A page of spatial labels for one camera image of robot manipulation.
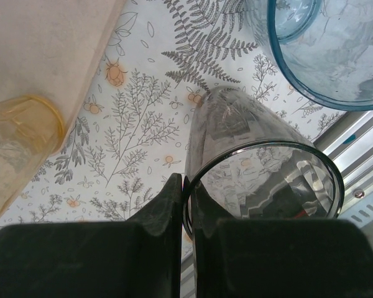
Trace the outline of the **floral table cover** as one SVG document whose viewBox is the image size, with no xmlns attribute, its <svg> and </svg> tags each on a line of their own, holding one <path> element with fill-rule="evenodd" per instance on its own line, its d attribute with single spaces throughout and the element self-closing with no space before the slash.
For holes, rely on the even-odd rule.
<svg viewBox="0 0 373 298">
<path fill-rule="evenodd" d="M 0 228 L 125 221 L 172 173 L 184 185 L 195 108 L 217 87 L 244 91 L 314 144 L 346 111 L 295 90 L 255 41 L 246 13 L 246 0 L 127 0 L 64 146 Z"/>
</svg>

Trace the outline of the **blue drinking glass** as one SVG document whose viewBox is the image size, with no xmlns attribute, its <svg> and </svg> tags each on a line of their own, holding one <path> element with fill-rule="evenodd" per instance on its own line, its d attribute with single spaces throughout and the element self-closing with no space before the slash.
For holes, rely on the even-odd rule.
<svg viewBox="0 0 373 298">
<path fill-rule="evenodd" d="M 313 102 L 373 110 L 373 0 L 246 0 L 255 41 Z"/>
</svg>

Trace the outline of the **grey smoked drinking glass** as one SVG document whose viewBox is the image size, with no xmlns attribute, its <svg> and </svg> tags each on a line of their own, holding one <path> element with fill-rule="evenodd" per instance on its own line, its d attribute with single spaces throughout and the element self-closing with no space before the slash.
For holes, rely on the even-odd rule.
<svg viewBox="0 0 373 298">
<path fill-rule="evenodd" d="M 237 219 L 336 218 L 337 166 L 276 113 L 237 88 L 217 87 L 196 106 L 185 162 L 183 224 L 206 191 Z"/>
</svg>

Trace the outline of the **pink plastic tray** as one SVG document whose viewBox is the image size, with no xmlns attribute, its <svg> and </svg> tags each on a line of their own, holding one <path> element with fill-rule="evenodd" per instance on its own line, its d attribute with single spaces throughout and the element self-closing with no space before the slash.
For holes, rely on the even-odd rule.
<svg viewBox="0 0 373 298">
<path fill-rule="evenodd" d="M 38 96 L 70 134 L 127 0 L 0 0 L 0 102 Z"/>
</svg>

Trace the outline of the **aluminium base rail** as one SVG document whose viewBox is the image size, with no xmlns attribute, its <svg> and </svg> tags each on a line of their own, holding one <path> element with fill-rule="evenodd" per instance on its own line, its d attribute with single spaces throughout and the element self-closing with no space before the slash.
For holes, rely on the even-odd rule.
<svg viewBox="0 0 373 298">
<path fill-rule="evenodd" d="M 328 155 L 343 177 L 340 219 L 359 228 L 373 221 L 373 111 L 347 112 L 314 144 Z"/>
</svg>

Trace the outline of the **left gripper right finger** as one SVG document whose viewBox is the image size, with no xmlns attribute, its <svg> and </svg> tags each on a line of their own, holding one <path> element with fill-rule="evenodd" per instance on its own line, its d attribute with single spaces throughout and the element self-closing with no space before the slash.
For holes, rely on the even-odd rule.
<svg viewBox="0 0 373 298">
<path fill-rule="evenodd" d="M 237 219 L 202 183 L 188 186 L 196 298 L 373 298 L 373 250 L 351 222 L 313 219 L 270 179 L 263 214 Z"/>
</svg>

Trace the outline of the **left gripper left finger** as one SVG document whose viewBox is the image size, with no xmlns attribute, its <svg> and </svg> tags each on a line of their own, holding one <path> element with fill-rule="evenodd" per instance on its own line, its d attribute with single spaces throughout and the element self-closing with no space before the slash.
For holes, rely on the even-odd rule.
<svg viewBox="0 0 373 298">
<path fill-rule="evenodd" d="M 0 298 L 179 298 L 182 177 L 123 222 L 0 230 Z"/>
</svg>

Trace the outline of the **amber drinking glass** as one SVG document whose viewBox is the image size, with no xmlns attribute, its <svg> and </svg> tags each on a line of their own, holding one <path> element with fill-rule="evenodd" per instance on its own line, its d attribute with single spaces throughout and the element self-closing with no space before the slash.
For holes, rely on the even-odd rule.
<svg viewBox="0 0 373 298">
<path fill-rule="evenodd" d="M 0 102 L 0 216 L 65 138 L 59 111 L 38 96 Z"/>
</svg>

